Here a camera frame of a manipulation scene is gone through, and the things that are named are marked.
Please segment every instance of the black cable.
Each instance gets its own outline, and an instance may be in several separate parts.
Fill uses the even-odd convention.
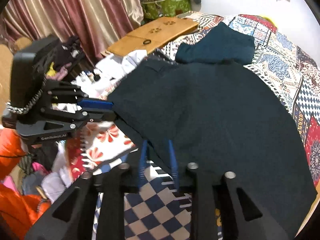
[[[18,156],[4,156],[4,155],[0,155],[0,158],[21,158],[21,157],[24,157],[24,156],[27,156],[26,154],[25,155],[18,155]]]

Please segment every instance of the curtain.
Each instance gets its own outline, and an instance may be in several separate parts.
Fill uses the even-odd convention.
[[[143,19],[139,0],[10,0],[3,15],[13,40],[55,34],[66,41],[71,35],[79,36],[92,63]]]

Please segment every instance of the wooden board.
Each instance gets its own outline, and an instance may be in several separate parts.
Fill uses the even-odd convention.
[[[7,46],[0,44],[0,115],[2,115],[9,99],[10,76],[13,54]]]
[[[108,51],[110,51],[113,54],[124,57],[128,55],[131,51],[137,49],[145,49],[149,54],[153,52],[156,48],[161,47],[161,42],[159,41],[151,41],[150,44],[144,45],[143,41],[145,40],[145,38],[126,35],[121,40],[111,45],[108,48]]]
[[[125,56],[136,49],[145,49],[149,54],[178,36],[194,31],[197,27],[198,23],[190,19],[161,17],[128,33],[107,50],[119,56]],[[150,40],[151,43],[144,45],[145,40]]]

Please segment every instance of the patterned bedsheet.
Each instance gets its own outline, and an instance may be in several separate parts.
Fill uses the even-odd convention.
[[[320,177],[320,71],[301,48],[290,42],[270,22],[251,15],[216,15],[193,12],[188,18],[199,23],[199,32],[169,42],[162,51],[171,59],[179,45],[195,44],[220,21],[231,29],[255,38],[256,51],[252,64],[244,66],[258,75],[274,92],[297,124],[306,151],[310,172],[316,186]],[[74,158],[74,178],[85,169],[95,174],[108,172],[124,162],[126,155],[113,159],[134,147],[113,123],[91,124],[85,131],[87,150]],[[146,170],[146,184],[139,194],[125,196],[125,238],[130,240],[186,240],[190,233],[192,198],[176,191],[172,178],[152,162]],[[99,195],[93,225],[93,239],[99,222],[103,194]],[[220,211],[216,210],[219,240],[222,240]]]

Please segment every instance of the orange jacket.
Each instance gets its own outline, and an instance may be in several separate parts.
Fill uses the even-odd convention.
[[[4,128],[0,134],[0,180],[4,179],[18,164],[20,158],[4,158],[1,156],[22,156],[21,141],[11,129]],[[0,184],[0,214],[6,220],[10,229],[23,240],[29,228],[50,206],[42,203],[37,195],[21,196],[19,193]]]

